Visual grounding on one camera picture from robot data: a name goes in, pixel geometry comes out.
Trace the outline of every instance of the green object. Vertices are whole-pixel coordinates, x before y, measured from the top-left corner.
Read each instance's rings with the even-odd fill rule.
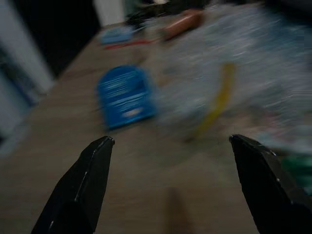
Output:
[[[295,155],[281,161],[282,167],[296,180],[297,185],[312,195],[312,156]]]

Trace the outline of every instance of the yellow strap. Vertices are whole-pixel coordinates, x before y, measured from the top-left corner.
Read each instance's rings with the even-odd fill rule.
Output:
[[[222,66],[222,87],[214,100],[214,109],[208,113],[205,119],[196,128],[193,139],[203,134],[222,114],[230,102],[231,92],[234,84],[236,65],[234,63],[224,63]]]

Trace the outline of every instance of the clutter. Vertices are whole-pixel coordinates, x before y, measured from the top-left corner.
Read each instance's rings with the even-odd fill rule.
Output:
[[[189,136],[212,109],[222,86],[220,66],[233,62],[237,74],[225,111],[236,114],[252,107],[262,131],[294,142],[299,137],[295,127],[312,101],[303,93],[312,89],[311,29],[258,5],[228,9],[227,14],[224,6],[216,6],[213,14],[215,21],[184,35],[162,57],[163,74],[173,82],[160,90],[161,129]]]
[[[132,39],[134,30],[131,26],[123,26],[112,29],[107,29],[100,36],[102,44],[111,44],[129,41]]]
[[[156,114],[148,76],[138,67],[120,66],[110,70],[98,83],[97,94],[109,129]]]
[[[203,22],[203,11],[201,10],[186,10],[182,13],[180,19],[167,26],[163,30],[164,39],[169,40],[189,29],[197,28]]]

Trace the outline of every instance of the red object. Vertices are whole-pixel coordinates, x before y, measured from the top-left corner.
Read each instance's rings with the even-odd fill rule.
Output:
[[[183,17],[164,29],[165,40],[169,40],[189,29],[199,27],[204,19],[204,13],[201,10],[186,10],[182,15]]]
[[[123,44],[106,45],[104,48],[106,50],[113,50],[113,49],[118,49],[118,48],[122,48],[122,47],[126,47],[126,46],[131,46],[131,45],[151,44],[154,41],[155,40],[141,39],[141,40],[135,40],[135,41],[131,41],[131,42],[123,43]]]

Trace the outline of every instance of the blue box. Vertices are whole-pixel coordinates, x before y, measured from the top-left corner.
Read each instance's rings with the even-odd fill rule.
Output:
[[[110,70],[99,81],[97,93],[109,129],[156,114],[148,76],[135,66]]]

